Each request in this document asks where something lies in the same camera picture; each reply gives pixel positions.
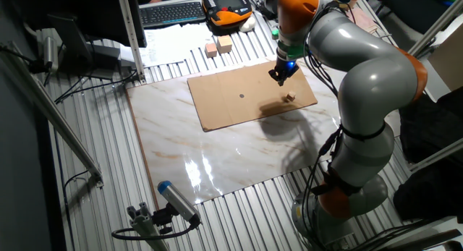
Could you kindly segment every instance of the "small wooden block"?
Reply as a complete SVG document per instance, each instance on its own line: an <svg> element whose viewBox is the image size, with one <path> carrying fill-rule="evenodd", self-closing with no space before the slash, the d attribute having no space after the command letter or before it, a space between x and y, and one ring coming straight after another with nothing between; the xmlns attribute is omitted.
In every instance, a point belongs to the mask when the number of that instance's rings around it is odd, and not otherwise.
<svg viewBox="0 0 463 251"><path fill-rule="evenodd" d="M217 56L217 47L214 43L209 43L205 45L205 55L208 59Z"/></svg>
<svg viewBox="0 0 463 251"><path fill-rule="evenodd" d="M217 49L220 54L229 53L232 51L232 38L229 35L220 36L217 38Z"/></svg>
<svg viewBox="0 0 463 251"><path fill-rule="evenodd" d="M294 91L289 91L289 93L286 95L286 98L292 102L294 99L296 99L296 93Z"/></svg>

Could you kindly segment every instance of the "keyboard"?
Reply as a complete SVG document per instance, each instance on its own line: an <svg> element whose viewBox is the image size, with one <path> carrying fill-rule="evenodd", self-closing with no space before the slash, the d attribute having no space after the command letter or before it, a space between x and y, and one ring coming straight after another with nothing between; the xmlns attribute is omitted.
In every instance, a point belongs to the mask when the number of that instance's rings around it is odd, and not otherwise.
<svg viewBox="0 0 463 251"><path fill-rule="evenodd" d="M200 2L169 4L140 9L143 27L161 27L205 20Z"/></svg>

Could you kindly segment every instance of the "metal bracket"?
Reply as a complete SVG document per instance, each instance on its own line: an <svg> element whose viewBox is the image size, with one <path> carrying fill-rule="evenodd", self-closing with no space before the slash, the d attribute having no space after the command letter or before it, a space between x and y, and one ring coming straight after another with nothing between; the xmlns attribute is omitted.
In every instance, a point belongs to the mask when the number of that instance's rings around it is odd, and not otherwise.
<svg viewBox="0 0 463 251"><path fill-rule="evenodd" d="M150 210L146 203L140 203L140 209L135 210L133 206L127 208L127 213L132 218L130 226L142 237L160 236L159 230L153 225ZM156 251L168 251L165 241L163 240L148 240L146 241L151 248Z"/></svg>
<svg viewBox="0 0 463 251"><path fill-rule="evenodd" d="M122 16L124 17L125 28L129 36L130 47L132 48L135 66L137 67L138 78L141 83L146 83L145 70L143 69L142 57L140 55L140 47L138 46L137 34L133 25L132 13L130 12L129 0L119 0L121 5Z"/></svg>
<svg viewBox="0 0 463 251"><path fill-rule="evenodd" d="M9 47L10 49L20 53L19 49L13 42L9 43ZM56 131L58 131L74 154L90 172L92 177L94 177L97 186L102 187L103 177L100 169L96 166L77 135L72 131L72 128L67 123L64 116L62 116L61 112L56 107L56 104L51 100L42 83L29 73L23 59L8 53L0 53L0 59L5 63L5 65L9 66L9 69L12 71L15 77L13 81L18 82L19 85L25 89L26 93L33 99L34 103L38 106L41 112L54 126Z"/></svg>

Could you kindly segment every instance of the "handheld device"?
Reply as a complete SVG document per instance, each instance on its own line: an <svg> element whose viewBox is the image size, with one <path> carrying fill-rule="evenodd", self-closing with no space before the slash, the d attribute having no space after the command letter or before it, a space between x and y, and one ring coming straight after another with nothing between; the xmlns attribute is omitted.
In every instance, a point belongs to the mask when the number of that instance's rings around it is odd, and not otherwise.
<svg viewBox="0 0 463 251"><path fill-rule="evenodd" d="M203 0L208 19L216 26L236 27L252 14L249 0Z"/></svg>

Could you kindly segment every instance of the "white marble surface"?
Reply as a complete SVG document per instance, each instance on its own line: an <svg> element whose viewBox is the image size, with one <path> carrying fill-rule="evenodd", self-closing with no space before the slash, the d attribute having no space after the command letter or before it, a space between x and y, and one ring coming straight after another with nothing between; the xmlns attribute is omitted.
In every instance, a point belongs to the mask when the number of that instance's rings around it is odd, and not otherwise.
<svg viewBox="0 0 463 251"><path fill-rule="evenodd" d="M154 187L170 180L188 200L199 203L311 165L337 129L339 111L331 91L299 63L318 104L212 132L202 130L187 84L187 78L207 72L128 89ZM345 73L327 70L338 87ZM397 136L397 111L386 121ZM156 197L164 207L157 191Z"/></svg>

